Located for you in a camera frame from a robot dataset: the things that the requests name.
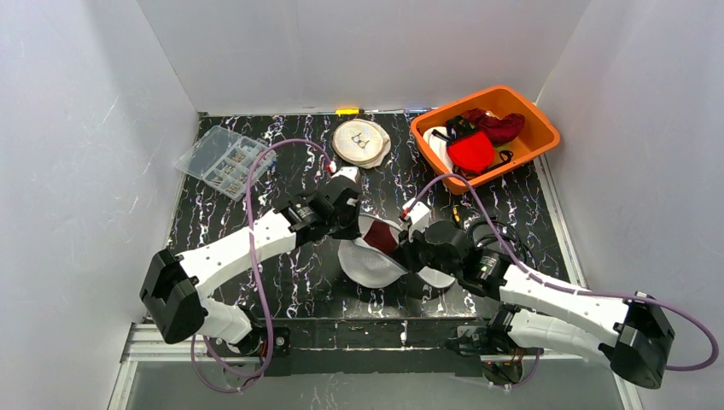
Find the maroon bra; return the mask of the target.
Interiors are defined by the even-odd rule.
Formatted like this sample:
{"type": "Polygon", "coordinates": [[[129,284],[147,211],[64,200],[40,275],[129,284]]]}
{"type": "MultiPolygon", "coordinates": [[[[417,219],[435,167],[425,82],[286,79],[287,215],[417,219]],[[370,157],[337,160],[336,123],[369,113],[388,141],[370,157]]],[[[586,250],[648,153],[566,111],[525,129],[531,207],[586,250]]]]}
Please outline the maroon bra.
{"type": "Polygon", "coordinates": [[[398,227],[381,220],[373,220],[363,235],[363,240],[386,256],[395,257],[400,246],[399,235],[398,227]]]}

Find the bright red bra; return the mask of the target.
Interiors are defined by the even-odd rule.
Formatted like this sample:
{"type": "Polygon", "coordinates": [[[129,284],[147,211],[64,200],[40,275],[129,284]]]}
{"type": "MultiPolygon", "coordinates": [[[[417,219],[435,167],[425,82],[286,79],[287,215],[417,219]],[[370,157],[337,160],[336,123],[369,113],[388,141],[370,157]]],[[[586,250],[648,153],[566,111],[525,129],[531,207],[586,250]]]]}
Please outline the bright red bra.
{"type": "Polygon", "coordinates": [[[467,173],[483,174],[493,164],[495,149],[484,132],[456,138],[447,145],[453,165],[467,173]]]}

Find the dark red bra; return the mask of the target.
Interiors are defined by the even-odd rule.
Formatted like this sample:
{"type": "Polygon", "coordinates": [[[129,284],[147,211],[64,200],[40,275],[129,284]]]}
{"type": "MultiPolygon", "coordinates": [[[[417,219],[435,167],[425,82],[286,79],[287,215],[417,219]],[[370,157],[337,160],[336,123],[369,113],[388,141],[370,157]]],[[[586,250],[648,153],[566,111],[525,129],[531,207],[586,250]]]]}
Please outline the dark red bra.
{"type": "Polygon", "coordinates": [[[512,113],[499,117],[489,110],[473,108],[462,113],[462,117],[481,130],[493,145],[507,144],[518,137],[525,127],[526,118],[512,113]]]}

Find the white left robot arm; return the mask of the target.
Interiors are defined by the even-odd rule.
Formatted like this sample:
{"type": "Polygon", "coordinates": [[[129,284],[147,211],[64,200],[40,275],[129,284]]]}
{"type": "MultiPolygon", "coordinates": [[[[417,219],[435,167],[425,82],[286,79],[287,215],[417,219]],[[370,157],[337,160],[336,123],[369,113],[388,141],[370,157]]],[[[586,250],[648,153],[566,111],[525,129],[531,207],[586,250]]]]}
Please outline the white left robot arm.
{"type": "Polygon", "coordinates": [[[139,297],[167,344],[194,335],[239,343],[253,331],[238,306],[212,298],[214,291],[262,261],[326,237],[359,236],[359,169],[342,167],[310,196],[292,196],[240,231],[209,245],[151,258],[139,297]]]}

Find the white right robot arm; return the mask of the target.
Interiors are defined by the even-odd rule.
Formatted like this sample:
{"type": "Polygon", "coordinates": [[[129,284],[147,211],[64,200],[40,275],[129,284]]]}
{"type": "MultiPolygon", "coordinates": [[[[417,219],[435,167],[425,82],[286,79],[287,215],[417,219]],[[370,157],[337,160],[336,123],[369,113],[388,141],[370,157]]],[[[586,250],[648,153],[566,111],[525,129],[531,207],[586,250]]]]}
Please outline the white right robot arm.
{"type": "Polygon", "coordinates": [[[398,239],[395,253],[407,267],[446,274],[470,293],[500,303],[487,328],[493,340],[575,354],[607,365],[631,384],[661,387],[675,332],[652,296],[594,296],[475,246],[451,221],[404,231],[398,239]]]}

